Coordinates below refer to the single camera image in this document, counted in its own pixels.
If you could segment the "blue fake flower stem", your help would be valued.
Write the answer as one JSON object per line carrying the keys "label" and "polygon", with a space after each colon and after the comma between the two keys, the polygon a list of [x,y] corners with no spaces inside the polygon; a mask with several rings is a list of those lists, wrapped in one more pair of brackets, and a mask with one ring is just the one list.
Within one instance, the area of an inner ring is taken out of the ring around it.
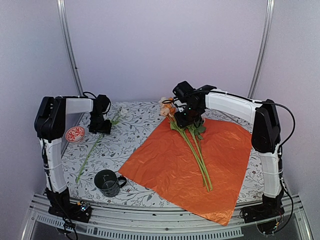
{"label": "blue fake flower stem", "polygon": [[195,144],[197,157],[198,157],[198,166],[200,168],[200,172],[202,175],[203,185],[205,186],[208,192],[213,190],[212,182],[210,179],[210,175],[207,170],[207,166],[203,157],[201,141],[204,140],[202,134],[206,131],[206,127],[204,126],[205,120],[200,117],[198,120],[195,120],[192,125],[188,128],[193,142]]}

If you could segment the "orange wrapping paper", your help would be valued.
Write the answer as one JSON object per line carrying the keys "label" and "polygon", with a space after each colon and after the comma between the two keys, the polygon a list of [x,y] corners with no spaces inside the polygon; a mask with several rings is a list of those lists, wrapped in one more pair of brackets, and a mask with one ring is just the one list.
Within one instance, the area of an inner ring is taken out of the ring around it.
{"label": "orange wrapping paper", "polygon": [[196,159],[181,137],[163,120],[119,169],[133,182],[200,217],[226,226],[235,210],[252,149],[242,126],[207,119],[201,141],[213,189],[207,191]]}

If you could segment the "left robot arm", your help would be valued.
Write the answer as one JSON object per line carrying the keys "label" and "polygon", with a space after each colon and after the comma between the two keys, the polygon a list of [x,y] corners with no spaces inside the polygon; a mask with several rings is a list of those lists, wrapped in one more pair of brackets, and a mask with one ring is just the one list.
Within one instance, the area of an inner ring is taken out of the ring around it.
{"label": "left robot arm", "polygon": [[55,194],[67,189],[62,166],[61,146],[66,130],[66,116],[90,114],[88,131],[92,134],[111,133],[111,122],[104,114],[111,106],[106,95],[96,98],[84,96],[45,96],[35,117],[34,128],[41,145],[43,169],[46,174],[46,187]]}

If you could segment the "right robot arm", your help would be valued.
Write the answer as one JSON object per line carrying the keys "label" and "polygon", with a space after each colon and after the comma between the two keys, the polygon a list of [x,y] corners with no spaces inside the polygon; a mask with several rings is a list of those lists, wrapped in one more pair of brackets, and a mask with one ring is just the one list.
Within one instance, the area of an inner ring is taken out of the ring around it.
{"label": "right robot arm", "polygon": [[264,178],[262,198],[266,200],[259,206],[258,213],[262,218],[274,214],[278,210],[274,199],[283,195],[278,157],[281,127],[274,102],[241,97],[211,85],[195,89],[186,81],[179,83],[172,92],[175,99],[183,104],[174,115],[181,128],[198,125],[206,110],[233,115],[253,126],[251,145],[261,160]]}

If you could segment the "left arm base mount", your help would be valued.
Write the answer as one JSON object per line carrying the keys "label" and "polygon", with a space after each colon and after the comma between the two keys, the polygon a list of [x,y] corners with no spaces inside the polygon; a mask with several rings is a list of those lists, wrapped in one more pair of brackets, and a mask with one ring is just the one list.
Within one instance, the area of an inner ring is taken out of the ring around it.
{"label": "left arm base mount", "polygon": [[91,205],[84,201],[71,203],[68,187],[61,193],[53,192],[47,187],[45,193],[50,202],[49,214],[78,222],[89,222],[92,214]]}

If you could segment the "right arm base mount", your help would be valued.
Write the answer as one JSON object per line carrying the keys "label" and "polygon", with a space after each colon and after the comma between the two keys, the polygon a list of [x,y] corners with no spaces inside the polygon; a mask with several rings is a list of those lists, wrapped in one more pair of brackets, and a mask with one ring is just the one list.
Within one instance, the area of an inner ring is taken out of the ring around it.
{"label": "right arm base mount", "polygon": [[293,212],[294,212],[294,201],[293,198],[288,195],[291,202],[290,215],[285,223],[284,220],[284,207],[280,201],[278,205],[273,205],[269,203],[262,203],[254,206],[243,207],[240,210],[239,217],[244,219],[245,223],[253,223],[257,221],[267,220],[269,218],[274,218],[272,221],[259,223],[257,228],[260,233],[265,236],[274,235],[275,233],[280,232],[283,228],[287,226],[290,222]]}

